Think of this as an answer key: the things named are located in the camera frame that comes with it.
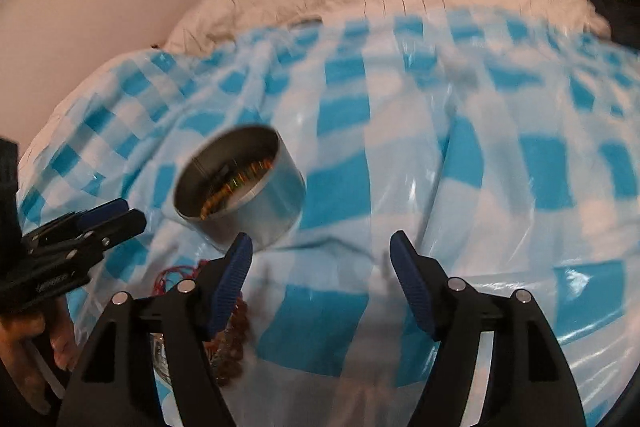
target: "checkered plastic sheet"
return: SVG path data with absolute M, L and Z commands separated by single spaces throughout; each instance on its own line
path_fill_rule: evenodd
M 20 212 L 29 229 L 119 196 L 144 210 L 146 232 L 68 297 L 85 338 L 114 292 L 148 295 L 161 269 L 220 256 L 175 213 L 177 173 L 223 130 L 271 124 L 307 194 L 244 286 L 252 336 L 223 391 L 238 425 L 406 424 L 437 346 L 390 267 L 398 229 L 482 291 L 530 288 L 594 425 L 640 360 L 639 81 L 629 51 L 487 10 L 261 29 L 206 60 L 150 50 L 94 82 L 22 166 Z

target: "metal tin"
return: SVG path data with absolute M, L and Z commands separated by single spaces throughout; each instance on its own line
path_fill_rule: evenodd
M 200 218 L 221 172 L 265 157 L 272 165 L 257 183 L 226 207 Z M 276 130 L 263 125 L 237 127 L 217 137 L 184 168 L 174 194 L 175 210 L 225 251 L 239 232 L 254 251 L 281 238 L 296 222 L 305 198 L 305 182 Z

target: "finger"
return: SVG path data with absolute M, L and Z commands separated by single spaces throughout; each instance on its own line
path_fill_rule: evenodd
M 53 311 L 47 314 L 47 327 L 56 365 L 60 369 L 72 369 L 78 356 L 78 346 L 65 297 L 56 299 Z
M 41 335 L 45 330 L 45 318 L 40 311 L 0 317 L 0 343 L 17 343 Z
M 0 342 L 0 359 L 15 386 L 31 407 L 47 414 L 50 405 L 45 399 L 46 383 L 21 343 Z

